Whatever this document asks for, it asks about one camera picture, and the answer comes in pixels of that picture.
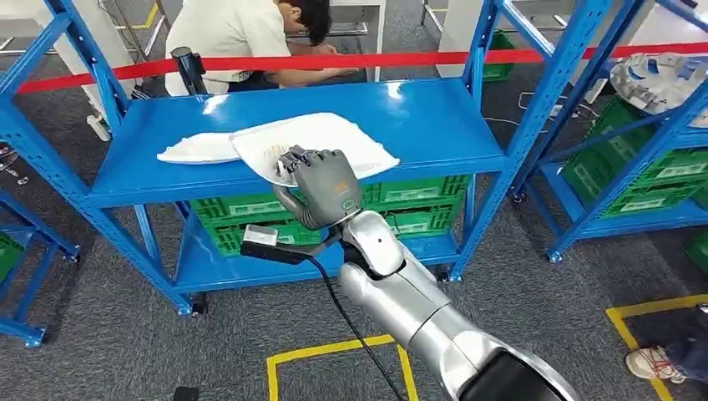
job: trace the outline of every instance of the person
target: person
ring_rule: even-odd
[[[625,357],[627,368],[638,378],[686,379],[708,383],[708,334],[698,333],[666,347],[642,348]]]
[[[282,57],[335,54],[324,44],[331,27],[329,0],[199,0],[185,2],[169,31],[166,58],[179,46],[207,57]],[[311,45],[286,41],[286,33],[307,33]],[[356,69],[207,71],[211,94],[252,89],[301,87]],[[172,96],[187,94],[179,73],[165,75]]]

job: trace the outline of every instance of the white shirt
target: white shirt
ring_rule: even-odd
[[[273,0],[199,0],[188,1],[167,35],[165,57],[179,46],[187,46],[201,57],[280,57],[290,56],[283,17]],[[247,79],[241,70],[207,71],[203,75],[210,94],[224,94],[229,82]],[[185,95],[187,89],[179,73],[164,77],[172,96]]]

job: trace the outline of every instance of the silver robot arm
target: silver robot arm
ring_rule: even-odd
[[[249,226],[241,255],[298,264],[334,241],[344,250],[339,282],[407,350],[420,357],[444,397],[453,401],[575,401],[573,389],[547,363],[470,323],[437,287],[432,274],[374,211],[362,211],[362,193],[346,156],[334,150],[292,147],[280,158],[301,199],[274,185],[281,204],[306,227],[328,227],[317,246],[277,244],[274,230]]]
[[[341,289],[423,360],[447,399],[579,399],[542,359],[510,347],[460,314],[376,212],[351,218],[342,240],[361,257],[341,267]]]

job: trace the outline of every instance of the sneaker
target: sneaker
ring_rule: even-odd
[[[672,383],[683,383],[686,377],[679,373],[661,347],[642,348],[625,357],[627,369],[638,378],[668,378]]]

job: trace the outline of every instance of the green plastic crate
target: green plastic crate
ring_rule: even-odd
[[[619,98],[613,98],[587,137],[604,135],[639,118],[639,112],[633,106]],[[587,206],[612,181],[625,163],[635,157],[636,152],[653,134],[654,128],[645,126],[582,150],[568,160],[561,175]],[[646,189],[657,185],[678,185],[683,188],[682,184],[687,184],[695,188],[698,182],[706,180],[708,180],[708,149],[672,150],[650,165],[620,196],[620,199],[623,196],[634,197],[637,193],[644,194]],[[680,192],[666,198],[650,197],[643,201],[632,201],[630,204],[649,207],[665,199],[662,207],[668,207],[675,203],[675,200],[682,201],[682,194],[683,192]],[[618,206],[619,210],[624,207],[616,202],[613,206]]]
[[[0,232],[0,282],[17,264],[24,248],[4,232]]]
[[[700,206],[701,208],[705,209],[708,211],[708,185],[704,186],[703,188],[699,189],[694,195],[693,195],[693,201]]]
[[[205,227],[280,221],[293,217],[273,194],[199,199],[192,200],[190,204]]]
[[[468,175],[381,182],[362,188],[362,204],[374,211],[454,204],[464,197],[468,184]]]
[[[686,254],[705,274],[708,274],[708,231],[703,231],[684,247]]]
[[[270,227],[278,230],[278,241],[290,245],[316,244],[321,241],[319,231],[307,230],[302,224],[294,220],[251,222],[258,226]],[[241,223],[228,226],[205,226],[206,232],[211,237],[214,246],[222,256],[237,256],[240,254],[241,242],[245,227],[250,223]]]
[[[452,204],[464,197],[468,175],[384,182],[362,187],[362,206],[374,211]],[[192,200],[192,210],[204,227],[282,221],[293,215],[273,194],[224,196]]]
[[[692,197],[704,184],[703,181],[678,182],[628,189],[612,202],[602,217],[669,209]]]
[[[503,33],[495,32],[492,35],[492,43],[489,45],[490,50],[512,50],[514,48],[512,41]],[[485,64],[482,69],[482,81],[505,81],[512,70],[513,63]]]
[[[452,225],[459,210],[457,205],[418,207],[386,211],[382,216],[399,238],[438,236]]]

